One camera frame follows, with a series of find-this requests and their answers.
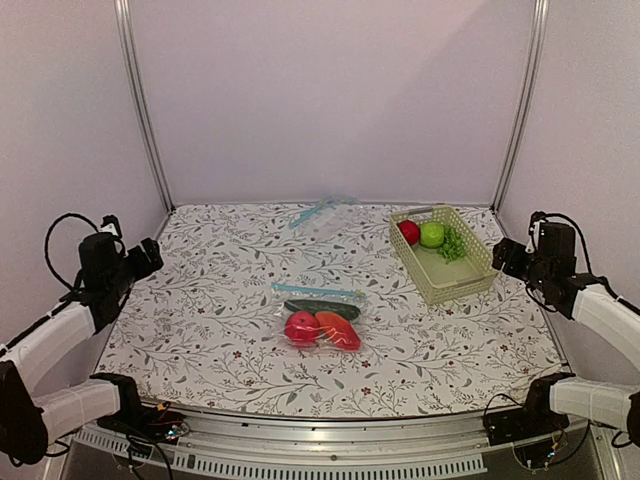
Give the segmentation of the red toy apple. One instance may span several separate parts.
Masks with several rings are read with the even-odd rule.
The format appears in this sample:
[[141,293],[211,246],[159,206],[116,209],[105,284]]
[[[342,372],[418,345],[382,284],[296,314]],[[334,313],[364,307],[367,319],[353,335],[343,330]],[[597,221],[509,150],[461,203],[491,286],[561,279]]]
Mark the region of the red toy apple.
[[312,345],[320,332],[319,322],[307,311],[292,313],[284,327],[286,337],[296,345]]

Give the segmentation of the dark green toy cucumber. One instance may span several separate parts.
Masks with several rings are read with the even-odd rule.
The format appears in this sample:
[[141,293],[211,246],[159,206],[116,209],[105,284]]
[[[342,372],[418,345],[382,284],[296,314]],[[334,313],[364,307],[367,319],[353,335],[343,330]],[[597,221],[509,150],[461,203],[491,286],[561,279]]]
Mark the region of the dark green toy cucumber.
[[298,311],[306,311],[312,315],[319,312],[335,313],[347,321],[354,321],[361,316],[361,310],[355,305],[325,300],[292,299],[286,300],[283,306],[292,313]]

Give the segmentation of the clear zip bag blue zipper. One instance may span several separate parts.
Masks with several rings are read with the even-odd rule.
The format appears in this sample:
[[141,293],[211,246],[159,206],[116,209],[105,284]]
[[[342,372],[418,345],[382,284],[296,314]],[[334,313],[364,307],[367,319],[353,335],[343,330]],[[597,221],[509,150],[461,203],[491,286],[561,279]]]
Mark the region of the clear zip bag blue zipper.
[[298,349],[362,348],[366,294],[360,290],[271,284],[271,336]]

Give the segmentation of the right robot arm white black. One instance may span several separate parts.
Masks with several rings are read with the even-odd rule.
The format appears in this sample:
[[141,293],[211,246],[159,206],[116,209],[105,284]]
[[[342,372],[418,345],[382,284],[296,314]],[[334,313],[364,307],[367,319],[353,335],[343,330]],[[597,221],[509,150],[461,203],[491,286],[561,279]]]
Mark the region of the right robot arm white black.
[[[494,269],[523,282],[539,306],[562,315],[604,339],[633,366],[639,364],[639,309],[591,269],[576,270],[578,250],[586,250],[581,229],[560,213],[535,212],[525,244],[504,238],[493,248]],[[568,372],[534,380],[513,426],[489,415],[485,429],[497,440],[519,433],[537,436],[563,427],[575,415],[627,434],[639,443],[639,390],[628,385],[588,381]]]

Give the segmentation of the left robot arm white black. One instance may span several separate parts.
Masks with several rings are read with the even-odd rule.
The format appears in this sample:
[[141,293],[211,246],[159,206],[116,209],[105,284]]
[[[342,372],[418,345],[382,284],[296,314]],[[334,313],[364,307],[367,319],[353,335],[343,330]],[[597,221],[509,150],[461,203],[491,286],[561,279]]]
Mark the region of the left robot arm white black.
[[34,397],[38,384],[70,351],[119,317],[136,282],[163,266],[159,243],[127,248],[108,215],[78,246],[80,269],[58,304],[1,348],[1,451],[15,466],[49,456],[60,437],[103,417],[128,434],[148,426],[135,381],[96,374],[74,387]]

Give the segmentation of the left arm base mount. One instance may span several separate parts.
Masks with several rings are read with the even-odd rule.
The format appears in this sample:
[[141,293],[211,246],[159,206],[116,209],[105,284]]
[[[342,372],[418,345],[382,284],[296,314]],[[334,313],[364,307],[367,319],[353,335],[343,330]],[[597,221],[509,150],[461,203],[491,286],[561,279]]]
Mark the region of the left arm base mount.
[[99,418],[97,424],[100,427],[151,443],[175,444],[189,432],[185,416],[171,410],[169,402],[154,407],[144,406],[133,378],[98,373],[92,375],[91,379],[104,380],[118,388],[120,409],[112,415]]

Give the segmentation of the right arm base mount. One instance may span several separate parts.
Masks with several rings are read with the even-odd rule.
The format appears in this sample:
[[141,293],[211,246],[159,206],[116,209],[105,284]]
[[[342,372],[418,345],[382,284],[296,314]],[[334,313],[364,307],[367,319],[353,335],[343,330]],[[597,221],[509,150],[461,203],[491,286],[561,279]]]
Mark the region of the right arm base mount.
[[[551,387],[560,380],[572,377],[572,373],[559,372],[534,380],[522,403],[508,394],[494,395],[487,403],[482,416],[489,444],[515,444],[548,435],[547,440],[516,447],[513,453],[516,460],[528,470],[550,467],[560,445],[566,439],[565,429],[569,426],[566,414],[558,414],[551,410]],[[495,399],[507,400],[514,408],[490,413],[489,408]]]

